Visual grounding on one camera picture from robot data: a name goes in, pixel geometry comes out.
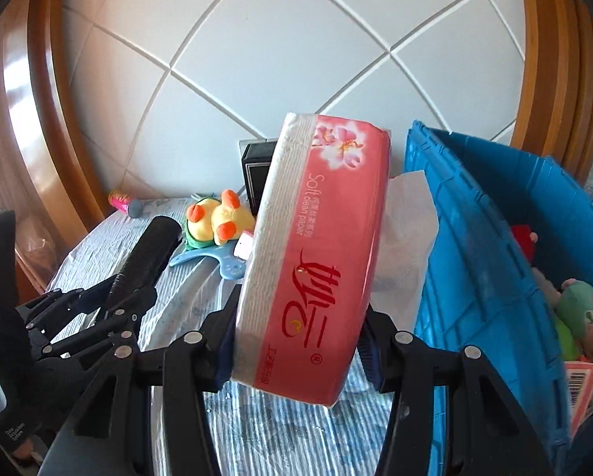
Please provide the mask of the blue plastic storage crate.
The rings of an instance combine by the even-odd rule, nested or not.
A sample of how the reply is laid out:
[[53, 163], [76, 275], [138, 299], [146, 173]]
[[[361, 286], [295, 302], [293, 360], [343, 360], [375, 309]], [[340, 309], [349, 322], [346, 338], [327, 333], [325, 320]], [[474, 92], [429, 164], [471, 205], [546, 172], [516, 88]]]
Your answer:
[[[415, 332], [479, 347], [519, 401], [559, 475], [593, 475], [593, 414], [570, 429], [570, 389], [552, 312], [534, 275], [593, 287], [593, 202], [556, 160], [414, 123], [404, 168], [422, 172], [438, 233]], [[510, 227], [538, 234], [529, 263]]]

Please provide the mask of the pink can grey cap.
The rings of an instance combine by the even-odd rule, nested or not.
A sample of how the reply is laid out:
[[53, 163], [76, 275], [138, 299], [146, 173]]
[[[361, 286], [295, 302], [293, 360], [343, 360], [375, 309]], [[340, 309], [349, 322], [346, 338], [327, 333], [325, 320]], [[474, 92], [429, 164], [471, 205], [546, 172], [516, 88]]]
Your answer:
[[139, 199], [119, 190], [109, 192], [108, 202], [117, 211], [124, 213], [130, 218], [139, 218], [144, 213], [144, 205]]

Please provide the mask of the black gift box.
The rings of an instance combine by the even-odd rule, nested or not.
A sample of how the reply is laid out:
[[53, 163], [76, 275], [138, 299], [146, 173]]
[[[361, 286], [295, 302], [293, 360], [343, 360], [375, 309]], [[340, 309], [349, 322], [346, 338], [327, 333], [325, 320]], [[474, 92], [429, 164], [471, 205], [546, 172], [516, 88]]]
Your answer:
[[257, 150], [252, 145], [248, 146], [245, 155], [240, 156], [242, 176], [244, 177], [248, 203], [253, 216], [257, 216], [259, 212], [272, 157], [273, 155], [269, 152], [262, 153], [261, 150]]

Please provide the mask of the pink tissue paper pack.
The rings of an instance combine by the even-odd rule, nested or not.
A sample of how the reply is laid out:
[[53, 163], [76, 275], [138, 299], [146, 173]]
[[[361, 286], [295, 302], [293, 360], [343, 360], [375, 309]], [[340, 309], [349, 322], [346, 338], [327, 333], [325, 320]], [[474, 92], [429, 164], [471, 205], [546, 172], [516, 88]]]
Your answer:
[[390, 160], [366, 121], [286, 117], [237, 308], [238, 382], [332, 406], [369, 308], [415, 326], [438, 218], [425, 175], [391, 176]]

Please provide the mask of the red plush toy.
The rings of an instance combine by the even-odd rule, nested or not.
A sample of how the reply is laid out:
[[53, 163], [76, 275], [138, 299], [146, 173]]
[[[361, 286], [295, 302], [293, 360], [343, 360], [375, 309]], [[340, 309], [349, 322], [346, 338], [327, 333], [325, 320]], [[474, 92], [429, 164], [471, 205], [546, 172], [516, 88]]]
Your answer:
[[531, 263], [534, 260], [538, 234], [529, 225], [515, 225], [510, 227], [511, 234], [518, 243], [523, 256]]

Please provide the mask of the green pig plush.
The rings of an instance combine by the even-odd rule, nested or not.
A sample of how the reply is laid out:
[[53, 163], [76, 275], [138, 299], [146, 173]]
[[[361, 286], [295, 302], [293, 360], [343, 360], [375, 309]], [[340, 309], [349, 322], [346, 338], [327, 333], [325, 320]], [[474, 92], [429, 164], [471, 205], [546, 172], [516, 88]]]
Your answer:
[[567, 279], [555, 311], [593, 361], [593, 287], [576, 278]]

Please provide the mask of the yellow green duck plush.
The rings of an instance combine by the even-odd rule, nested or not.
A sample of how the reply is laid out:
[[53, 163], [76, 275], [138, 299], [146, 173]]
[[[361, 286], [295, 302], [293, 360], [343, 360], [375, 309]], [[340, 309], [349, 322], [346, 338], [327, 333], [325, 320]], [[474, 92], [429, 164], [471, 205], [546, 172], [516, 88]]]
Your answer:
[[245, 232], [252, 233], [255, 227], [250, 209], [231, 189], [222, 191], [219, 199], [201, 198], [189, 205], [184, 218], [182, 232], [189, 250], [223, 246]]

